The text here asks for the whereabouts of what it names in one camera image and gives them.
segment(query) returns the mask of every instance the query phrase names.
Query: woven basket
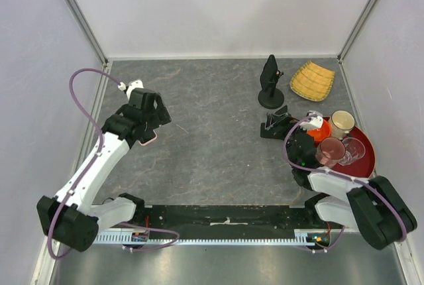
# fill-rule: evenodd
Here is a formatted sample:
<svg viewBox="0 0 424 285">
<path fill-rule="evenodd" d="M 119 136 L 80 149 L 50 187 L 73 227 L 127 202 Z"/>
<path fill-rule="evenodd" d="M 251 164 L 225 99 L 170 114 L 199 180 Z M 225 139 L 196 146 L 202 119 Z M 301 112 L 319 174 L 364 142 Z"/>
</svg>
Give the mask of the woven basket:
<svg viewBox="0 0 424 285">
<path fill-rule="evenodd" d="M 291 89 L 310 101 L 323 101 L 333 86 L 335 72 L 309 61 L 290 81 Z"/>
</svg>

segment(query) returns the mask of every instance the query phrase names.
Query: marble-patterned surface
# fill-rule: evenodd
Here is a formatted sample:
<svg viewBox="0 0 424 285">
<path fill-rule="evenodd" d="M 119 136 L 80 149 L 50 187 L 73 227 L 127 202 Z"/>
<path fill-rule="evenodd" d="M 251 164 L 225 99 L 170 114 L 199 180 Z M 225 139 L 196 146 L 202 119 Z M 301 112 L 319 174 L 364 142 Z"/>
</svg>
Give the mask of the marble-patterned surface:
<svg viewBox="0 0 424 285">
<path fill-rule="evenodd" d="M 133 149 L 118 163 L 96 202 L 128 192 L 147 204 L 301 205 L 313 192 L 301 189 L 282 160 L 282 142 L 262 139 L 260 123 L 267 109 L 259 105 L 259 75 L 266 59 L 146 60 L 114 62 L 112 75 L 124 82 L 141 78 L 162 94 L 172 122 L 158 130 L 158 140 Z M 336 71 L 326 100 L 315 103 L 289 86 L 307 59 L 279 59 L 284 71 L 278 88 L 297 118 L 315 109 L 352 112 L 336 59 L 313 59 Z M 109 83 L 99 122 L 125 102 Z"/>
</svg>

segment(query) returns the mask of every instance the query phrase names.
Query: gray floor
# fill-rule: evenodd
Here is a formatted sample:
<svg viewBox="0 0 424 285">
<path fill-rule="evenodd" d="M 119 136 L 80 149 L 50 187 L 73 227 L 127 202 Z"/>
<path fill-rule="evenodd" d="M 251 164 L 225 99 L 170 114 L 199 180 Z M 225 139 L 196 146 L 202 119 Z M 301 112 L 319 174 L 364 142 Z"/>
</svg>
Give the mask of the gray floor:
<svg viewBox="0 0 424 285">
<path fill-rule="evenodd" d="M 135 253 L 93 245 L 56 264 L 50 285 L 402 285 L 393 246 L 374 250 L 345 234 L 327 254 L 284 246 L 177 245 Z"/>
<path fill-rule="evenodd" d="M 294 182 L 282 160 L 282 142 L 259 137 L 267 109 L 257 101 L 260 60 L 155 60 L 114 62 L 111 74 L 124 82 L 141 78 L 162 94 L 172 122 L 158 140 L 134 148 L 118 163 L 96 202 L 128 192 L 149 204 L 301 205 L 313 194 Z M 336 59 L 313 59 L 336 71 L 326 100 L 315 103 L 289 86 L 307 59 L 279 59 L 278 87 L 289 112 L 302 117 L 316 109 L 352 112 Z M 108 84 L 99 122 L 116 111 L 125 96 Z"/>
</svg>

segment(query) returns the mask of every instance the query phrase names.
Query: black stand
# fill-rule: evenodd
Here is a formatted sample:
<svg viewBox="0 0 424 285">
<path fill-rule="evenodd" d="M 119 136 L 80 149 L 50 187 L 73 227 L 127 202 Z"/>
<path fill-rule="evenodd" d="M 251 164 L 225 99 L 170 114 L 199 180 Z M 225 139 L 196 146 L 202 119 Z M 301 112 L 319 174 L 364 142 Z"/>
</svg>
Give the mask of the black stand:
<svg viewBox="0 0 424 285">
<path fill-rule="evenodd" d="M 284 94 L 275 87 L 267 91 L 260 91 L 258 95 L 259 104 L 268 109 L 277 109 L 284 104 Z"/>
<path fill-rule="evenodd" d="M 262 91 L 259 92 L 258 101 L 263 107 L 277 109 L 284 104 L 284 94 L 276 88 L 278 80 L 283 74 L 278 70 L 275 56 L 271 54 L 260 75 Z"/>
</svg>

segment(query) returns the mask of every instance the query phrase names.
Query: red tray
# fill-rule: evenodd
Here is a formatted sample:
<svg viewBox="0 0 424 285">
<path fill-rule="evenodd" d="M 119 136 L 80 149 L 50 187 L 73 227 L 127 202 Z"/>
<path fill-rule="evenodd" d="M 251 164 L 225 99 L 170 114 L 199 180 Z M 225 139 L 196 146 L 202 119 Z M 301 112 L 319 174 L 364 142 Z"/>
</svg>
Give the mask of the red tray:
<svg viewBox="0 0 424 285">
<path fill-rule="evenodd" d="M 349 164 L 348 166 L 341 166 L 340 164 L 336 164 L 333 167 L 333 170 L 341 172 L 342 174 L 348 174 L 349 176 L 369 178 L 374 171 L 374 167 L 376 166 L 376 154 L 374 152 L 374 148 L 372 147 L 368 137 L 358 127 L 355 126 L 350 131 L 350 136 L 362 141 L 365 146 L 365 156 L 353 164 Z"/>
</svg>

